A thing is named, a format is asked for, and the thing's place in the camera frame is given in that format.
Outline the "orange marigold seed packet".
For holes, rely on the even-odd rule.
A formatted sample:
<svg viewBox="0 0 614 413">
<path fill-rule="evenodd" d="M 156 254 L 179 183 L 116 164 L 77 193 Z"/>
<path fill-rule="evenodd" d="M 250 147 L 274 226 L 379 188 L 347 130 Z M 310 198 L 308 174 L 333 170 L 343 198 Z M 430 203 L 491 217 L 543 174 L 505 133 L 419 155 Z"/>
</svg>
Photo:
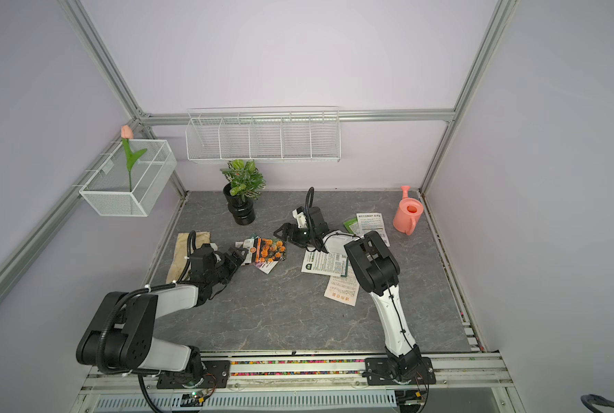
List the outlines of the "orange marigold seed packet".
<svg viewBox="0 0 614 413">
<path fill-rule="evenodd" d="M 279 239 L 264 239 L 256 237 L 255 263 L 272 262 L 278 263 L 286 260 L 286 244 Z"/>
</svg>

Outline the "sunflower seed packet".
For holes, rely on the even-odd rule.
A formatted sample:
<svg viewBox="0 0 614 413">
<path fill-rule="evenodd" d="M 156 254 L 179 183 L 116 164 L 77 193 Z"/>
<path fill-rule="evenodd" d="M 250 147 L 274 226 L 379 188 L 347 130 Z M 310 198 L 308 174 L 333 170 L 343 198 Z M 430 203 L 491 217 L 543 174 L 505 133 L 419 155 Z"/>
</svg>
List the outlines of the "sunflower seed packet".
<svg viewBox="0 0 614 413">
<path fill-rule="evenodd" d="M 348 258 L 341 254 L 306 251 L 301 272 L 335 277 L 348 276 Z"/>
</svg>

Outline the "pink chrysanthemum seed packet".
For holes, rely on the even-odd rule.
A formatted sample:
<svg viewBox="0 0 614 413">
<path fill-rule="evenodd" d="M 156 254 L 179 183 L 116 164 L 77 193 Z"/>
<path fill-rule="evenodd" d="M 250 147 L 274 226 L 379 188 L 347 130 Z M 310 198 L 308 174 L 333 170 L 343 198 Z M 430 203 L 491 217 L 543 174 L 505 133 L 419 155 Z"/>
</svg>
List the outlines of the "pink chrysanthemum seed packet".
<svg viewBox="0 0 614 413">
<path fill-rule="evenodd" d="M 256 238 L 245 239 L 244 241 L 236 242 L 236 250 L 243 256 L 243 265 L 250 265 L 255 261 L 255 241 Z"/>
</svg>

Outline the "purple flower seed packet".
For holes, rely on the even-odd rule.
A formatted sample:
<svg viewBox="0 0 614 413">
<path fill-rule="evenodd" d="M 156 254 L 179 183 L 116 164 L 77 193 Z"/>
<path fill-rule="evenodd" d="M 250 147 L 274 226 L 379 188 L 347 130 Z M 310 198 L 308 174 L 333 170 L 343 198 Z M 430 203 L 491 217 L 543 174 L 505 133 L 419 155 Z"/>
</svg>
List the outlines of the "purple flower seed packet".
<svg viewBox="0 0 614 413">
<path fill-rule="evenodd" d="M 270 274 L 273 269 L 278 265 L 277 261 L 272 261 L 272 262 L 263 262 L 263 263 L 255 263 L 254 266 L 262 271 L 264 274 L 268 275 Z"/>
</svg>

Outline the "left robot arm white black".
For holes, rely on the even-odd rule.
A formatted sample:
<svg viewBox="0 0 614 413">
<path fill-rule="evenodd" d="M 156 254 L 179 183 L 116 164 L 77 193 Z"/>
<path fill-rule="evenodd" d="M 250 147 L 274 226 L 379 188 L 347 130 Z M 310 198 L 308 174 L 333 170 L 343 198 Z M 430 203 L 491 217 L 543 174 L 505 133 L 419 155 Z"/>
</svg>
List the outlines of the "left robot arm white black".
<svg viewBox="0 0 614 413">
<path fill-rule="evenodd" d="M 185 266 L 175 280 L 104 297 L 77 345 L 78 363 L 105 374 L 184 373 L 197 381 L 207 375 L 198 348 L 154 337 L 156 321 L 215 298 L 214 288 L 231 283 L 248 251 L 198 246 L 195 231 L 187 243 Z"/>
</svg>

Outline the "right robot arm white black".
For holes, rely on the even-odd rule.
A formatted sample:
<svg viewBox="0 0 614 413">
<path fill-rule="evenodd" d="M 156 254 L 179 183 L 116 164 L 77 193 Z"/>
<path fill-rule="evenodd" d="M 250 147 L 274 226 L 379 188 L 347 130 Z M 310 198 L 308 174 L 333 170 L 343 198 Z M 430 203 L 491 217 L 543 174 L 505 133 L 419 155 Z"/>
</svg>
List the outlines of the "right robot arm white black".
<svg viewBox="0 0 614 413">
<path fill-rule="evenodd" d="M 319 252 L 346 256 L 360 287 L 370 294 L 384 331 L 388 376 L 407 382 L 418 375 L 422 352 L 410 332 L 399 295 L 400 266 L 376 231 L 359 237 L 333 231 L 317 235 L 311 228 L 285 223 L 274 237 L 296 246 L 313 247 Z"/>
</svg>

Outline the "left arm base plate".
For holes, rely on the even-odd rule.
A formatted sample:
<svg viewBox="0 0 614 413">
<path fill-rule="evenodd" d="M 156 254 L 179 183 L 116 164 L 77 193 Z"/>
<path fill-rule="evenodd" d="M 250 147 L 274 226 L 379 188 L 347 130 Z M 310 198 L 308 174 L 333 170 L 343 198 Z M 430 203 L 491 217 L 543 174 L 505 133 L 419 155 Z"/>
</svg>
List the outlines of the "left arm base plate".
<svg viewBox="0 0 614 413">
<path fill-rule="evenodd" d="M 159 390 L 188 390 L 225 388 L 231 372 L 231 363 L 227 360 L 205 360 L 196 370 L 184 372 L 167 372 L 158 376 Z"/>
</svg>

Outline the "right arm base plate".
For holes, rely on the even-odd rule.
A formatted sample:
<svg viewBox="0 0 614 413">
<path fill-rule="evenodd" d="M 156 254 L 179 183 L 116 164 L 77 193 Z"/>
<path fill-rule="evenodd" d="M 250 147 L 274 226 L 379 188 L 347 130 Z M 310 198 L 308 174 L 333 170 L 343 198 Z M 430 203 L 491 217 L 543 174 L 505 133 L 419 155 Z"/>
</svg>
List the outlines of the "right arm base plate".
<svg viewBox="0 0 614 413">
<path fill-rule="evenodd" d="M 433 363 L 427 357 L 419 361 L 408 361 L 407 364 L 387 356 L 367 358 L 361 375 L 368 385 L 436 384 Z"/>
</svg>

